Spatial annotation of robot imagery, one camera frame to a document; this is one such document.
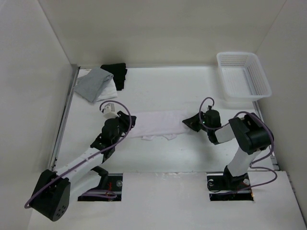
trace gray towel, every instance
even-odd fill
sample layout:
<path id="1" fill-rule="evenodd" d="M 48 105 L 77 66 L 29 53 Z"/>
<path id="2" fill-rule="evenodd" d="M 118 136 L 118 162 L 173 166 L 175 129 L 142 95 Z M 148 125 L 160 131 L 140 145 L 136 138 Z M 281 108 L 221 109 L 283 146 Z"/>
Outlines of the gray towel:
<path id="1" fill-rule="evenodd" d="M 112 78 L 112 73 L 101 68 L 94 68 L 87 75 L 77 79 L 74 91 L 88 102 L 95 103 Z"/>

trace plastic basket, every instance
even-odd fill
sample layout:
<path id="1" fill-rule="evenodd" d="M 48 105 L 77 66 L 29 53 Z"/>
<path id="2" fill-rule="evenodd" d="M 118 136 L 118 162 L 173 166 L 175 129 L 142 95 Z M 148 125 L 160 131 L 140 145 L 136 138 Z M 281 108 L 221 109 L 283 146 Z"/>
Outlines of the plastic basket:
<path id="1" fill-rule="evenodd" d="M 216 57 L 226 100 L 253 102 L 272 95 L 257 55 L 223 52 Z"/>

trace laundry basket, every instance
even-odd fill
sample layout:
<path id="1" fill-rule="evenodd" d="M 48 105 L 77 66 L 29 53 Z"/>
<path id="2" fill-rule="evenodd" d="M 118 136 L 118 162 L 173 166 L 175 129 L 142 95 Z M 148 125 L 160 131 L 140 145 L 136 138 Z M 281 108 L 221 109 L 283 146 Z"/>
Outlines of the laundry basket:
<path id="1" fill-rule="evenodd" d="M 223 52 L 216 55 L 224 96 L 231 102 L 253 102 L 272 94 L 257 55 Z"/>

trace white wall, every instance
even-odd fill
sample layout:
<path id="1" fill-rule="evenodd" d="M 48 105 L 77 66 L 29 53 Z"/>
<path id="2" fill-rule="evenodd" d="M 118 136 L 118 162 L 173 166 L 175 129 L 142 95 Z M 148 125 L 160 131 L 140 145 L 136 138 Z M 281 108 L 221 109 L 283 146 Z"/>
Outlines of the white wall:
<path id="1" fill-rule="evenodd" d="M 0 229 L 26 229 L 23 208 L 47 166 L 71 66 L 36 0 L 0 0 Z"/>
<path id="2" fill-rule="evenodd" d="M 39 0 L 71 63 L 215 65 L 255 52 L 285 0 Z"/>
<path id="3" fill-rule="evenodd" d="M 257 51 L 272 87 L 260 107 L 273 130 L 276 157 L 290 173 L 307 217 L 307 1 L 287 0 Z"/>

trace white cloth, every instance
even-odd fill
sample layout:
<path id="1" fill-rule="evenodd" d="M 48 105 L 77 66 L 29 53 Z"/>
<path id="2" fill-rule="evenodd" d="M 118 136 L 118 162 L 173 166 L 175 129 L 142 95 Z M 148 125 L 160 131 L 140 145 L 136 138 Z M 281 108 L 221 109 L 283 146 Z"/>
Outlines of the white cloth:
<path id="1" fill-rule="evenodd" d="M 136 122 L 127 136 L 129 138 L 153 140 L 157 136 L 163 136 L 172 140 L 177 134 L 189 131 L 189 128 L 182 123 L 188 118 L 186 110 L 143 112 L 132 115 L 136 116 Z"/>
<path id="2" fill-rule="evenodd" d="M 117 97 L 117 90 L 115 86 L 115 82 L 112 79 L 108 85 L 104 88 L 100 96 L 97 98 L 96 102 L 111 99 Z"/>

